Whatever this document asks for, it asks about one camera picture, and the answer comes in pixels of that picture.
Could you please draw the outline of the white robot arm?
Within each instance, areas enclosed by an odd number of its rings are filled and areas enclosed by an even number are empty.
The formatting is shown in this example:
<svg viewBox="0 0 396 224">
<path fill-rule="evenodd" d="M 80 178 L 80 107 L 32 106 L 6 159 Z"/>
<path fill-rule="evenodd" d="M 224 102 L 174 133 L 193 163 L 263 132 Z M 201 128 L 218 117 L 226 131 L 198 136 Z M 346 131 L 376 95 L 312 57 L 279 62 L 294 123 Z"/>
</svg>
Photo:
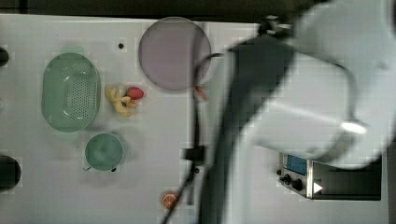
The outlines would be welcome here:
<svg viewBox="0 0 396 224">
<path fill-rule="evenodd" d="M 395 0 L 329 0 L 285 39 L 259 35 L 226 49 L 207 112 L 199 224 L 243 224 L 254 147 L 367 166 L 395 135 Z"/>
</svg>

